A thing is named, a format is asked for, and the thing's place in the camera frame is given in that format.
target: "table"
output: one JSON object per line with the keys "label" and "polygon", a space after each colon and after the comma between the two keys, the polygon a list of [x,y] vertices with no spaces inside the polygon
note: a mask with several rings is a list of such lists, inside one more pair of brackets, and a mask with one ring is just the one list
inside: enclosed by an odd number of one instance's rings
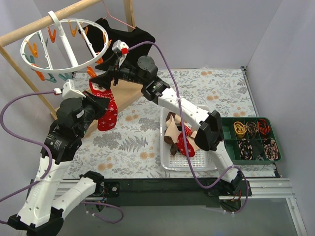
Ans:
{"label": "table", "polygon": [[[216,109],[222,117],[255,117],[242,71],[238,69],[172,70],[182,97],[196,105]],[[158,75],[174,88],[167,70]],[[89,76],[77,73],[75,86],[88,88]],[[79,178],[92,170],[105,178],[181,178],[190,172],[167,171],[160,165],[159,117],[161,107],[141,97],[119,113],[114,129],[95,131],[82,146],[63,176]],[[247,177],[274,177],[275,165],[242,166]],[[199,177],[217,177],[217,171],[198,172]]]}

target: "black cloth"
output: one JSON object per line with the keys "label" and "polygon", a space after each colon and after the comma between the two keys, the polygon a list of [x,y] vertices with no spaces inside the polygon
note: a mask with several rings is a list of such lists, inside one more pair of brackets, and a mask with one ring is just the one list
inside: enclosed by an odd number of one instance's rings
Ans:
{"label": "black cloth", "polygon": [[[107,51],[102,57],[104,60],[104,63],[97,65],[96,69],[107,70],[108,66],[115,64],[117,57],[114,55],[114,52],[112,51],[112,45],[118,39],[125,42],[129,47],[132,47],[144,41],[150,41],[150,42],[156,41],[156,39],[152,35],[150,35],[148,32],[138,27],[136,27],[136,29],[134,29],[131,32],[127,32],[127,31],[121,31],[121,30],[110,28],[108,21],[103,18],[98,19],[96,23],[101,25],[106,30],[109,40],[112,40],[111,45],[109,46],[109,48],[107,49]],[[95,52],[102,51],[104,47],[102,32],[98,28],[92,25],[88,25],[88,27],[89,28],[87,32],[87,37],[90,43],[92,44],[94,51]],[[151,48],[151,44],[142,45],[130,51],[127,54],[126,60],[128,60],[133,66],[136,66],[139,57],[147,56],[150,48]]]}

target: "red and white sock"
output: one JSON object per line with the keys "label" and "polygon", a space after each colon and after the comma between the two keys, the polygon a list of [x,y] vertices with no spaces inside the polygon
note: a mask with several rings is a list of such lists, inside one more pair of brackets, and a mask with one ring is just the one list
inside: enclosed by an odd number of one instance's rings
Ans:
{"label": "red and white sock", "polygon": [[106,131],[114,128],[117,123],[118,110],[112,91],[106,90],[98,84],[92,83],[91,81],[89,81],[89,84],[93,95],[95,95],[96,97],[110,98],[108,111],[103,117],[98,119],[98,130]]}

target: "wooden base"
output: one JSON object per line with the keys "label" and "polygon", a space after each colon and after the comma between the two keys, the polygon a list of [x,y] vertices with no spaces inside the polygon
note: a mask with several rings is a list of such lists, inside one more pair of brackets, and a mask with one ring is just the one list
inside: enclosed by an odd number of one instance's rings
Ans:
{"label": "wooden base", "polygon": [[[123,109],[131,105],[134,101],[142,96],[141,93],[142,85],[130,83],[124,80],[119,80],[118,85],[111,86],[113,92],[118,112],[121,112]],[[57,119],[57,116],[51,113],[54,119]],[[85,136],[89,136],[93,131],[97,130],[97,120],[94,120],[90,125]]]}

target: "green organizer box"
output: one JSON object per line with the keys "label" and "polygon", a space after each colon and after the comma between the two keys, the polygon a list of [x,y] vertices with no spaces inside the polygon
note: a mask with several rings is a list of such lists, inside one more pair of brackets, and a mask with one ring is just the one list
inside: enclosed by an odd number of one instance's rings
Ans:
{"label": "green organizer box", "polygon": [[[278,146],[278,151],[279,151],[279,157],[277,160],[270,161],[266,158],[265,153],[261,155],[264,160],[263,161],[257,161],[257,160],[242,160],[241,155],[240,155],[240,149],[238,146],[238,143],[241,139],[237,138],[235,130],[234,130],[234,122],[240,121],[243,124],[246,124],[246,122],[252,121],[257,124],[257,120],[259,119],[264,119],[266,120],[267,124],[270,127],[270,132],[268,135],[262,137],[260,132],[257,132],[255,138],[258,140],[258,142],[261,142],[263,145],[263,140],[266,138],[273,138]],[[225,148],[227,150],[227,153],[229,154],[233,164],[235,165],[269,165],[275,162],[278,162],[281,160],[281,151],[279,147],[279,143],[275,137],[275,134],[273,132],[273,128],[271,126],[270,120],[265,118],[265,117],[246,117],[246,118],[236,118],[236,117],[226,117],[222,118],[222,126],[223,126],[223,135],[224,135],[224,144]],[[248,134],[246,132],[245,136],[243,139],[248,139]]]}

